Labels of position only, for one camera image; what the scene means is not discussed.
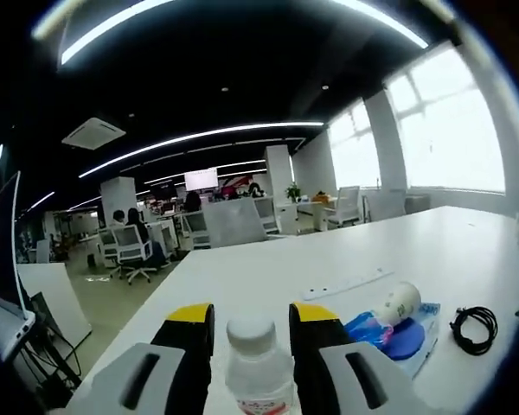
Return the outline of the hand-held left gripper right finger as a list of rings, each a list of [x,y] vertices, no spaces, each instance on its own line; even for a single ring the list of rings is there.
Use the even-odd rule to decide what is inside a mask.
[[[333,312],[289,306],[294,380],[303,414],[418,414],[402,369],[367,342],[353,342]]]

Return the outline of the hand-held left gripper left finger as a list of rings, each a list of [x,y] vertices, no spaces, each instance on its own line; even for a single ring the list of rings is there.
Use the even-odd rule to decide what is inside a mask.
[[[202,414],[214,353],[215,308],[182,307],[150,343],[136,343],[93,377],[92,414]]]

